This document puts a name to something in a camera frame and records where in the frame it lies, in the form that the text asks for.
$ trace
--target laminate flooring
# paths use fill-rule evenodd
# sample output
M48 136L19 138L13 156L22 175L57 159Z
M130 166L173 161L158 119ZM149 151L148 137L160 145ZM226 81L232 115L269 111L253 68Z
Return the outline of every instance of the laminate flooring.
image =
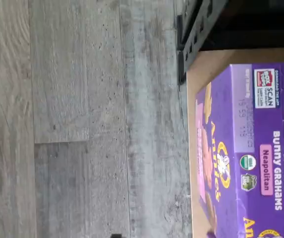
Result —
M0 0L0 238L191 236L180 6Z

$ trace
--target black metal frame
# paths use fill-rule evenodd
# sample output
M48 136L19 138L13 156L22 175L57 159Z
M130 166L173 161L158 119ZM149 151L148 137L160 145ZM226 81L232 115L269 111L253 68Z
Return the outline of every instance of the black metal frame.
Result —
M179 84L199 51L284 47L284 0L186 0L176 43Z

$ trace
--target purple box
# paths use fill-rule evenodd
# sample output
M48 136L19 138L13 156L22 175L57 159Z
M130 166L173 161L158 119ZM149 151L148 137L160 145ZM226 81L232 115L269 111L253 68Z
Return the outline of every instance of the purple box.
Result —
M196 126L217 238L284 238L284 63L230 65L198 93Z

